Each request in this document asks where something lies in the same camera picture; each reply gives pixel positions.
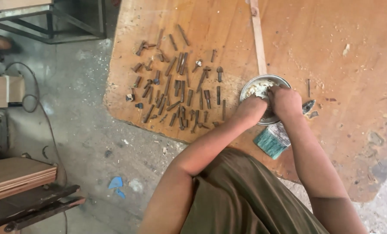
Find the wooden workbench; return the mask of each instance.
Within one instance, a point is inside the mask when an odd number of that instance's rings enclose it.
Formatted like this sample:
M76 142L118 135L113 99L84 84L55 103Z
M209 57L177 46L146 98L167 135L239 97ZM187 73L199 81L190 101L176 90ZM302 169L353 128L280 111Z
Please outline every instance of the wooden workbench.
M268 72L284 77L304 102L309 100L307 79L311 80L311 99L316 99L313 111L319 113L318 117L308 119L312 131L352 200L373 199L387 178L387 1L261 0L259 8ZM185 30L191 46L186 46L177 24ZM144 50L140 57L134 53L142 40L156 43L161 28L165 28L161 49L170 59L179 52L189 52L189 70L199 58L204 60L203 66L213 69L202 86L211 91L212 109L208 110L207 125L213 127L213 121L222 122L216 86L221 85L221 99L227 100L229 117L238 106L243 85L258 75L250 6L244 0L129 0L121 4L105 105L116 119L190 143L208 130L196 128L195 134L191 134L190 122L189 128L181 131L177 120L169 127L176 108L142 123L150 108L147 98L141 98L143 86L160 70L161 83L154 86L153 98L158 88L163 93L163 74L168 63L157 59L154 48ZM173 49L169 33L174 36L178 51ZM349 51L344 56L347 44ZM218 52L211 63L213 49ZM152 57L153 71L143 69L136 74L130 69ZM224 68L222 83L216 80L218 66ZM189 73L191 89L196 90L201 73L201 68ZM185 80L185 76L176 75L175 67L171 74L173 104L180 99L173 95L173 81ZM143 79L135 89L136 101L126 102L125 96L131 93L138 75ZM199 109L198 98L194 93L193 109ZM134 107L139 102L144 103L144 109ZM159 123L165 114L168 116L164 123ZM263 129L255 126L230 146L257 158L277 176L298 182L291 149L272 160L252 142Z

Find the concrete floor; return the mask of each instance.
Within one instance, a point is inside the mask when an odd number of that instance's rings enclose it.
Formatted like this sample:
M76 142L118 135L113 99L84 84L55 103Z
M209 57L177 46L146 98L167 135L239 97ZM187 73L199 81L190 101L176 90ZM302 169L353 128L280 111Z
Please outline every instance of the concrete floor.
M103 106L118 8L107 2L106 40L45 45L9 35L24 51L6 58L21 61L35 72L41 102L53 126L55 139L68 174L68 183L79 184L87 202L66 212L70 234L135 233L143 211L170 161L185 145L113 119ZM27 92L33 83L24 72ZM57 162L48 125L40 110L28 114L10 108L10 155L28 152L44 162ZM42 156L42 148L48 145ZM124 180L122 199L108 189L110 180ZM282 181L307 206L302 186ZM367 230L387 234L387 181L369 203L354 203ZM59 214L25 228L22 233L63 233Z

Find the dirty cloth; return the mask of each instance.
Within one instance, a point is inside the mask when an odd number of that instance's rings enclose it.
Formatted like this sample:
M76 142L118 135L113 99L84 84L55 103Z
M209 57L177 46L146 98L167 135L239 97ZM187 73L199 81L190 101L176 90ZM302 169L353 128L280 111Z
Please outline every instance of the dirty cloth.
M241 151L224 149L194 186L182 234L328 233L278 178Z

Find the green bristles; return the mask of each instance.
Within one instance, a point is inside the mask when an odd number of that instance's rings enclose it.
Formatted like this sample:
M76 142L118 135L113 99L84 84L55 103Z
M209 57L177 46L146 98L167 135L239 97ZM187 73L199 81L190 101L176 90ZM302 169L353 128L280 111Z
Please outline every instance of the green bristles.
M279 141L276 136L268 131L268 128L264 129L253 142L272 159L277 159L280 154L289 147Z

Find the electrical cable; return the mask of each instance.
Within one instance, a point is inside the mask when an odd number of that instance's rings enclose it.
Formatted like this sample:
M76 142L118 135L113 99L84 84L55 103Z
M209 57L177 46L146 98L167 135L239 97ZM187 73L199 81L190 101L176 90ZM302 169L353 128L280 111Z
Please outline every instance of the electrical cable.
M64 167L64 164L62 163L62 160L61 160L61 157L59 156L59 152L58 152L58 148L56 146L56 142L55 142L55 136L53 135L53 129L52 129L52 125L51 125L51 121L49 121L49 117L48 115L46 114L45 112L45 109L44 107L42 106L42 103L40 102L40 91L39 91L39 86L38 86L38 80L36 79L36 76L35 76L35 73L29 68L29 66L27 66L26 64L22 63L22 62L12 62L12 63L9 63L4 72L6 73L6 71L14 64L20 64L22 66L24 66L29 72L30 74L32 75L33 79L34 79L34 84L35 84L35 90L36 90L36 96L35 95L32 95L32 94L26 94L23 99L22 99L22 108L24 111L26 111L27 113L33 113L35 112L35 110L38 108L38 106L40 106L40 109L42 110L42 112L44 113L45 115L45 119L48 123L48 126L49 126L49 130L51 131L51 136L52 136L52 142L53 142L53 145L55 147L55 155L58 159L58 163L59 165L61 165L63 171L64 171L64 175L65 175L65 182L64 182L64 188L67 186L67 182L68 182L68 177L67 177L67 174L66 174L66 169ZM28 110L25 108L25 99L27 97L32 97L35 99L35 105L33 106L32 109ZM65 216L65 234L68 234L68 219L67 219L67 216L66 216L66 213L65 211L63 212L64 216Z

